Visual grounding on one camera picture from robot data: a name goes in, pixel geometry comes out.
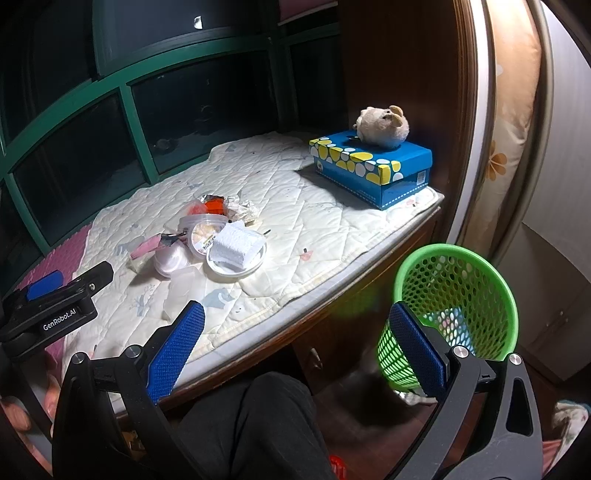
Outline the person's left hand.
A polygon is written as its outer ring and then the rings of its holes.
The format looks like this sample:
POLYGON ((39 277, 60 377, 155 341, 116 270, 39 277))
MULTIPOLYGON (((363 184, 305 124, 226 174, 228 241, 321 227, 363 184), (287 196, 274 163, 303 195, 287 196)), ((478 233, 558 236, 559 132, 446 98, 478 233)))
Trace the person's left hand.
MULTIPOLYGON (((56 377, 52 374, 47 375, 47 390, 43 399, 43 409, 50 419, 55 418, 56 407, 60 394, 60 385, 56 377)), ((1 400, 1 406, 6 414, 10 424, 16 430, 21 443, 27 447, 33 458, 52 476, 52 465, 39 449, 27 437, 27 433, 32 429, 33 422, 26 410, 21 407, 12 398, 7 397, 1 400)))

